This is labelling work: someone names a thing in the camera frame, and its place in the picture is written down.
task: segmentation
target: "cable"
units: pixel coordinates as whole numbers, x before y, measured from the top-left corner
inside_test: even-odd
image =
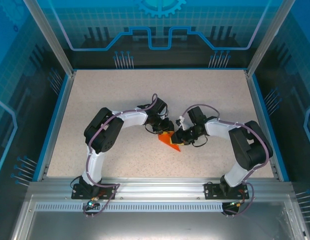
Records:
[[[181,114],[182,117],[184,117],[184,115],[186,114],[186,112],[188,112],[188,110],[192,109],[193,107],[197,107],[197,106],[204,106],[204,107],[208,107],[210,109],[213,109],[216,113],[217,113],[217,119],[219,119],[220,117],[220,112],[214,108],[213,106],[210,106],[210,105],[207,105],[207,104],[203,104],[203,103],[199,103],[199,104],[194,104],[194,105],[191,105],[190,107],[188,107],[183,114]]]
[[[83,209],[83,214],[85,214],[86,216],[92,216],[92,217],[94,217],[94,216],[96,216],[98,214],[101,214],[106,209],[108,204],[110,203],[110,200],[112,200],[112,198],[115,196],[115,194],[117,193],[117,190],[118,190],[119,187],[120,187],[120,184],[118,184],[118,186],[115,188],[115,191],[112,193],[112,195],[109,197],[109,199],[107,200],[107,202],[105,203],[105,205],[102,207],[102,209],[99,212],[97,212],[95,214],[93,214],[93,213],[92,214],[88,214],[88,212],[86,211],[86,208],[84,208]]]
[[[207,138],[206,135],[204,135],[204,136],[205,136],[205,138],[206,138],[206,142],[204,142],[203,144],[200,144],[200,145],[194,145],[194,143],[192,142],[192,143],[191,143],[192,146],[194,146],[195,148],[200,148],[200,147],[202,147],[203,145],[205,145],[205,144],[208,142],[208,138]]]
[[[269,162],[269,151],[268,151],[267,146],[266,146],[266,144],[264,143],[264,141],[262,141],[261,137],[260,137],[255,131],[253,131],[250,127],[248,127],[248,126],[246,126],[246,125],[244,125],[244,124],[242,124],[242,123],[220,120],[220,119],[219,119],[220,113],[219,113],[219,111],[218,111],[217,109],[215,109],[213,106],[206,105],[206,104],[201,104],[201,103],[199,103],[199,104],[194,104],[194,105],[191,105],[190,107],[188,107],[188,108],[184,111],[184,113],[182,114],[182,117],[186,114],[186,112],[187,112],[189,109],[191,109],[191,108],[193,108],[193,107],[196,107],[196,106],[205,106],[205,107],[208,107],[208,108],[211,108],[211,109],[215,110],[216,113],[218,114],[217,120],[218,120],[218,122],[220,122],[220,123],[222,123],[222,124],[235,125],[235,126],[240,126],[240,127],[243,127],[243,128],[245,128],[245,129],[247,129],[250,133],[252,133],[252,134],[256,137],[256,139],[260,142],[261,146],[264,148],[265,153],[266,153],[266,160],[265,160],[265,162],[264,162],[263,164],[261,164],[260,166],[255,166],[255,167],[252,169],[252,171],[250,171],[250,172],[244,177],[243,182],[246,181],[246,180],[251,176],[251,174],[253,174],[257,169],[260,169],[260,168],[264,167],[265,165],[267,165],[267,163]]]
[[[244,185],[249,185],[252,189],[252,197],[251,197],[251,201],[248,203],[248,205],[246,206],[246,208],[244,210],[242,210],[240,213],[236,213],[235,211],[232,211],[232,210],[225,210],[227,212],[230,212],[230,213],[234,213],[236,216],[240,216],[242,214],[244,214],[250,207],[251,205],[253,204],[253,201],[254,201],[254,198],[255,198],[255,189],[254,189],[254,186],[250,183],[250,182],[243,182]]]
[[[102,184],[98,184],[96,183],[92,178],[91,176],[89,175],[89,171],[88,171],[88,167],[89,167],[89,161],[90,161],[90,158],[91,158],[91,155],[92,155],[92,152],[93,152],[93,149],[91,147],[91,144],[93,143],[93,141],[95,140],[95,138],[100,134],[100,132],[110,123],[110,121],[112,121],[115,117],[119,116],[119,115],[122,115],[122,114],[125,114],[125,113],[134,113],[134,112],[143,112],[143,111],[147,111],[149,109],[151,109],[157,99],[158,99],[158,95],[156,93],[153,94],[152,96],[152,103],[150,106],[148,106],[147,108],[144,108],[144,109],[132,109],[132,110],[125,110],[125,111],[122,111],[122,112],[118,112],[116,114],[114,114],[113,116],[111,116],[109,119],[106,120],[105,123],[103,123],[99,130],[94,134],[94,136],[90,139],[89,143],[88,143],[88,149],[89,149],[89,154],[88,154],[88,157],[87,157],[87,161],[86,161],[86,167],[85,167],[85,170],[86,170],[86,174],[87,174],[87,178],[95,185],[95,186],[98,186],[100,188],[113,188],[113,187],[116,187],[114,193],[111,195],[111,197],[109,198],[109,200],[107,201],[107,203],[105,204],[105,206],[99,211],[97,212],[96,214],[94,214],[95,216],[102,213],[104,211],[104,209],[106,208],[106,206],[109,204],[110,200],[113,198],[113,196],[116,194],[118,188],[120,187],[120,184],[112,184],[112,185],[102,185]]]
[[[242,190],[242,189],[240,189],[240,190],[238,190],[240,193],[241,193],[241,195],[243,196],[243,203],[245,202],[245,192]]]
[[[146,131],[147,131],[147,132],[149,132],[149,133],[151,133],[151,134],[155,134],[155,135],[157,135],[157,133],[155,133],[155,132],[153,132],[153,131],[149,130],[146,126],[147,126],[147,124],[145,124],[145,129],[146,129]]]
[[[269,151],[268,151],[268,148],[266,146],[266,144],[264,143],[264,141],[262,141],[261,137],[255,132],[253,131],[250,127],[244,125],[244,124],[241,124],[241,123],[238,123],[238,122],[231,122],[231,121],[223,121],[223,120],[218,120],[218,122],[222,123],[222,124],[228,124],[228,125],[235,125],[235,126],[240,126],[240,127],[243,127],[245,129],[247,129],[249,132],[251,132],[255,137],[256,139],[260,142],[260,144],[263,146],[264,150],[265,150],[265,153],[266,153],[266,160],[263,164],[261,164],[260,166],[255,166],[252,171],[250,171],[243,179],[243,182],[246,181],[250,176],[251,174],[253,174],[257,169],[260,169],[262,167],[264,167],[265,165],[267,165],[267,163],[269,162]]]
[[[77,179],[79,179],[80,177],[81,177],[81,175],[75,177],[75,178],[70,182],[69,186],[71,187],[71,189],[73,189],[73,186],[71,186],[71,184],[72,184],[74,181],[76,181]]]

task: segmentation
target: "blue printed graphic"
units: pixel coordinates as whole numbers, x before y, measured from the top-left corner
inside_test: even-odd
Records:
[[[174,39],[186,41],[187,35],[197,35],[213,50],[245,51],[259,44],[278,9],[277,0],[269,0],[264,6],[132,0],[121,7],[102,7],[99,3],[95,8],[61,8],[60,3],[48,2],[50,9],[43,11],[59,41],[65,48],[68,45],[73,51],[84,52],[108,51],[122,36],[132,36],[133,42],[148,38],[151,50],[169,50]]]
[[[181,5],[185,0],[136,0],[139,10],[145,14],[151,14],[152,17],[168,17],[169,14],[175,14],[176,10],[181,10]]]
[[[14,139],[14,136],[16,134],[16,131],[17,131],[17,120],[16,120],[16,115],[15,115],[15,112],[10,109],[10,107],[8,107],[7,105],[5,105],[1,100],[0,100],[0,106],[6,111],[8,112],[10,115],[11,115],[11,118],[12,118],[12,121],[13,121],[13,124],[14,124],[14,129],[13,131],[11,132],[10,134],[10,137],[8,139],[8,142],[7,142],[7,145],[5,147],[5,150],[3,152],[3,154],[1,155],[1,158],[0,158],[0,170],[1,170],[1,167],[3,166],[4,164],[4,161],[6,159],[6,156],[7,156],[7,153],[8,153],[8,150],[10,148],[10,145],[11,145],[11,142],[13,141]]]
[[[22,0],[0,0],[0,8],[14,24],[21,21],[25,14]]]
[[[291,13],[310,43],[310,0],[296,1],[291,8]]]
[[[309,117],[310,117],[310,108],[306,111],[305,123],[304,123],[304,129],[310,142],[310,130],[308,128]]]

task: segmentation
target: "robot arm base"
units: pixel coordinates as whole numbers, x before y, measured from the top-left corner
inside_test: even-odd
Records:
[[[71,199],[83,199],[89,200],[96,196],[99,196],[100,200],[108,200],[112,195],[112,187],[98,187],[88,184],[82,176],[79,178],[79,183],[74,184],[73,191],[71,193]]]
[[[243,194],[245,199],[249,199],[249,192],[246,185],[230,187],[221,177],[220,183],[208,182],[204,184],[204,193],[206,200],[242,200]]]

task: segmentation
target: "black mounting plate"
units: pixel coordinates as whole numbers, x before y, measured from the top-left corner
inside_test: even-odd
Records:
[[[80,183],[76,183],[73,186],[73,191],[71,193],[71,199],[92,199],[93,197],[103,193],[99,199],[100,200],[108,200],[110,196],[112,195],[112,191],[115,190],[115,187],[99,187],[99,190],[97,190],[97,194],[92,196],[86,188]]]
[[[204,184],[204,193],[206,200],[242,200],[243,196],[239,192],[239,190],[243,190],[245,194],[245,199],[249,199],[249,192],[247,185],[238,185],[236,187],[232,187],[227,196],[220,189],[219,183],[208,182]]]

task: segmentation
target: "enclosure corner post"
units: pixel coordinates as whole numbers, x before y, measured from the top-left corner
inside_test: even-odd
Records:
[[[274,19],[272,20],[264,38],[262,39],[255,55],[253,56],[249,66],[247,68],[248,76],[251,77],[255,70],[257,69],[261,59],[264,57],[266,51],[268,50],[271,42],[277,35],[279,28],[286,19],[291,7],[293,6],[295,0],[283,0],[281,6],[279,7]]]
[[[63,67],[64,71],[69,77],[71,77],[73,74],[73,68],[70,62],[68,61],[68,58],[64,53],[64,50],[59,44],[56,35],[54,34],[51,26],[48,23],[48,20],[46,19],[37,1],[24,0],[24,3],[26,4],[28,10],[30,11],[30,14],[33,16],[35,22],[37,23],[39,29],[43,33],[45,39],[47,40],[49,46],[53,50],[55,56],[57,57],[61,66]]]

